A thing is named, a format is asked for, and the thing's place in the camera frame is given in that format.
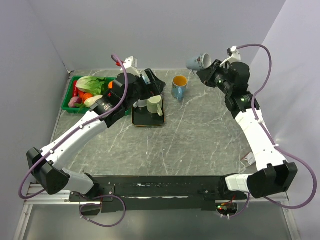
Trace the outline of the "lavender blue small mug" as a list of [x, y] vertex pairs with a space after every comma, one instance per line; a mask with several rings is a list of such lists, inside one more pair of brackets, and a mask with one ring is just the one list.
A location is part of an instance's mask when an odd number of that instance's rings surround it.
[[186, 61], [186, 68], [191, 71], [202, 71], [212, 64], [211, 56], [208, 53], [201, 53]]

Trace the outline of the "light green mug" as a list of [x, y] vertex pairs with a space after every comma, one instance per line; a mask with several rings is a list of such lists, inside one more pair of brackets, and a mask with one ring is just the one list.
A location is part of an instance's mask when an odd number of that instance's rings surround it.
[[157, 114], [158, 116], [163, 116], [162, 111], [163, 100], [161, 95], [153, 96], [147, 100], [147, 110], [151, 114]]

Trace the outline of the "blue butterfly mug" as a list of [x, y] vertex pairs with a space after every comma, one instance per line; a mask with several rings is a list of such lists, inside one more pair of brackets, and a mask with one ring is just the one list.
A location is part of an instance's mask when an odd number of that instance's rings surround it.
[[185, 90], [187, 89], [188, 79], [185, 76], [178, 75], [172, 80], [171, 94], [181, 102], [184, 98]]

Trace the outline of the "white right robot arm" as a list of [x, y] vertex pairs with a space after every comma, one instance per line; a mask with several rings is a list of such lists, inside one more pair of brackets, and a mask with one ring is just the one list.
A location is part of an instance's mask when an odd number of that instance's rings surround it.
[[250, 145], [257, 172], [225, 177], [225, 183], [218, 187], [219, 195], [227, 200], [240, 191], [258, 199], [286, 192], [298, 168], [274, 148], [264, 131], [266, 126], [260, 105], [248, 91], [250, 67], [243, 62], [227, 62], [223, 67], [220, 64], [221, 61], [216, 60], [196, 74], [205, 86], [218, 88], [225, 95], [225, 105]]

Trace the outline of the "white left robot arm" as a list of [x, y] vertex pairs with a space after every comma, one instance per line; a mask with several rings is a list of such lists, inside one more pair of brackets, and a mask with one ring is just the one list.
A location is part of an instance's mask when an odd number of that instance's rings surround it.
[[88, 173], [76, 173], [65, 168], [66, 161], [81, 150], [92, 138], [110, 128], [125, 116], [139, 100], [160, 96], [166, 83], [151, 69], [142, 75], [120, 73], [112, 88], [98, 99], [79, 122], [51, 144], [38, 150], [31, 148], [27, 160], [32, 176], [49, 195], [61, 190], [80, 193], [87, 201], [99, 195], [100, 184]]

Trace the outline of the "white grey mug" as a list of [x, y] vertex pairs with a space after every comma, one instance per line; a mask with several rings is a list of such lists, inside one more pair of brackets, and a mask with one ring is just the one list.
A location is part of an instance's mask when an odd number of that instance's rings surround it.
[[134, 108], [144, 108], [147, 106], [147, 100], [138, 100], [137, 102], [135, 102], [133, 104], [133, 107]]

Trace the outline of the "black tray gold rim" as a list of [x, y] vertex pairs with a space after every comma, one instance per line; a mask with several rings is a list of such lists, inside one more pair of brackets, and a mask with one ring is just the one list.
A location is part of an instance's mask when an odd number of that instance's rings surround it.
[[132, 107], [132, 117], [131, 122], [136, 127], [158, 127], [165, 123], [165, 110], [164, 110], [164, 98], [163, 94], [160, 94], [162, 97], [162, 111], [163, 116], [157, 114], [152, 114], [148, 112], [147, 106], [143, 108], [134, 108]]

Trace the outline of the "orange fruit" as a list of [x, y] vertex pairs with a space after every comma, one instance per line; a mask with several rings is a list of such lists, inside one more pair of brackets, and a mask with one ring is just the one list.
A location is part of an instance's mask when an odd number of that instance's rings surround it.
[[112, 88], [113, 88], [113, 81], [110, 81], [110, 82], [108, 83], [108, 88], [109, 88], [109, 89], [112, 89]]

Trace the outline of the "lettuce head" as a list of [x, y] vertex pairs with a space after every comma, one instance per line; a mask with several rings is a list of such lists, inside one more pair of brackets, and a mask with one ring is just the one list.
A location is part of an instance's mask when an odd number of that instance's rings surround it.
[[84, 93], [90, 93], [93, 96], [101, 95], [105, 91], [105, 77], [83, 76], [76, 82], [76, 88]]

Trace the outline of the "white radish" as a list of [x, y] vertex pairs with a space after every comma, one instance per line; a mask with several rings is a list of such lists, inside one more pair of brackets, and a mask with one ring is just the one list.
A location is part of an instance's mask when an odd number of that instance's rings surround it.
[[102, 97], [103, 97], [102, 95], [96, 95], [96, 96], [90, 97], [84, 101], [84, 106], [86, 108], [90, 108], [96, 103], [97, 100], [101, 99]]

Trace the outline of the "orange carrot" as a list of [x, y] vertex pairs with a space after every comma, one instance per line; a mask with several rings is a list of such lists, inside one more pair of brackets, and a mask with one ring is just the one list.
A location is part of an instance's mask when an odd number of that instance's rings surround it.
[[78, 97], [81, 99], [82, 103], [84, 103], [87, 99], [92, 98], [94, 95], [89, 92], [78, 92]]

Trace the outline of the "red chili pepper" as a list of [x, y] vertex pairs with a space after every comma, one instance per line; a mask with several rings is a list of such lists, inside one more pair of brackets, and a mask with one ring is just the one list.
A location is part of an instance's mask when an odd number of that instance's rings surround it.
[[77, 97], [79, 95], [79, 90], [78, 88], [76, 87], [76, 84], [77, 84], [77, 80], [73, 81], [72, 83], [72, 97]]

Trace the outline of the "purple onion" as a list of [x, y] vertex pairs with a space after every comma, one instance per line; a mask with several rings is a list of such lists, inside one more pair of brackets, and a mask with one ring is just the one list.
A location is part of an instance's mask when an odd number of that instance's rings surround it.
[[72, 97], [68, 103], [69, 108], [76, 108], [78, 105], [82, 104], [82, 99], [78, 96]]

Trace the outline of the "green plastic bin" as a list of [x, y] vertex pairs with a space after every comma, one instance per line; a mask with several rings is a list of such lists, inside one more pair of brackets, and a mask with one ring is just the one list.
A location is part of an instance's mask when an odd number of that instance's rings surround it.
[[[69, 101], [71, 100], [71, 98], [73, 98], [72, 97], [72, 94], [73, 94], [72, 93], [73, 92], [73, 81], [78, 81], [82, 77], [83, 76], [73, 76], [71, 81], [70, 81], [70, 83], [69, 83], [66, 95], [64, 97], [64, 100], [63, 100], [62, 106], [61, 106], [61, 109], [66, 111], [67, 113], [70, 113], [70, 114], [85, 114], [92, 107], [92, 106], [90, 108], [85, 107], [84, 102], [82, 102], [82, 104], [79, 104], [75, 108], [68, 107]], [[106, 78], [105, 90], [104, 90], [104, 92], [102, 94], [100, 94], [100, 95], [103, 95], [107, 90], [111, 90], [111, 89], [108, 88], [108, 84], [109, 84], [109, 82], [114, 81], [116, 78], [115, 77], [101, 77], [101, 78]]]

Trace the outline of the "white paper tag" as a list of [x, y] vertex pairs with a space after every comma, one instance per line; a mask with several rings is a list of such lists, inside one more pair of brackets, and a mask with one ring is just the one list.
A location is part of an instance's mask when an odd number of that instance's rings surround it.
[[254, 154], [249, 152], [240, 160], [240, 162], [247, 168], [252, 166], [256, 162], [256, 159]]

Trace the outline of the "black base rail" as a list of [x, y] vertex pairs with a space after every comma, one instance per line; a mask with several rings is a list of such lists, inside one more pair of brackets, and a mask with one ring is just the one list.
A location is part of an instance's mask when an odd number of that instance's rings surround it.
[[98, 176], [94, 195], [70, 194], [70, 202], [101, 204], [102, 213], [200, 209], [215, 211], [216, 201], [246, 200], [230, 191], [224, 176]]

